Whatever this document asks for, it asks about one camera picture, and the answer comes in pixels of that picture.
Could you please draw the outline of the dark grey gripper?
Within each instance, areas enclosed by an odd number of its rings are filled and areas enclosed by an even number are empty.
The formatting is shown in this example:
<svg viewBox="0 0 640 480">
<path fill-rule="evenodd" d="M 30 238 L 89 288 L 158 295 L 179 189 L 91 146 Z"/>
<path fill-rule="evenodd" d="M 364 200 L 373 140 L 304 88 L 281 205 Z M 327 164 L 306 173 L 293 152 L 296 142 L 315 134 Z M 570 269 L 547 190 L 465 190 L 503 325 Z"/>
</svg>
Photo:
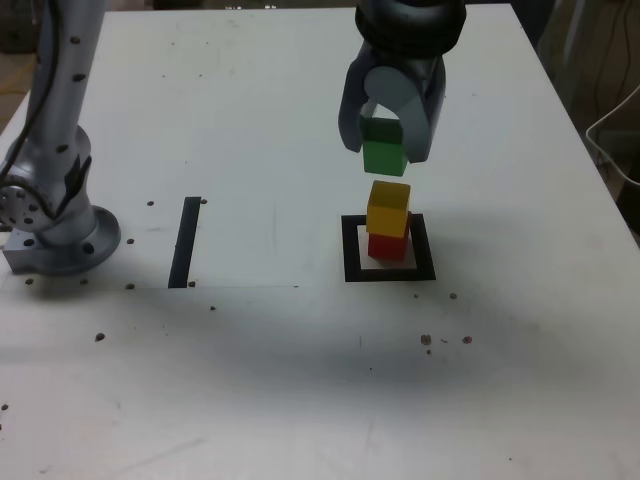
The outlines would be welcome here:
<svg viewBox="0 0 640 480">
<path fill-rule="evenodd" d="M 406 58 L 368 43 L 365 51 L 350 64 L 343 88 L 338 127 L 345 148 L 358 153 L 364 139 L 398 146 L 412 164 L 426 161 L 445 96 L 443 59 Z"/>
</svg>

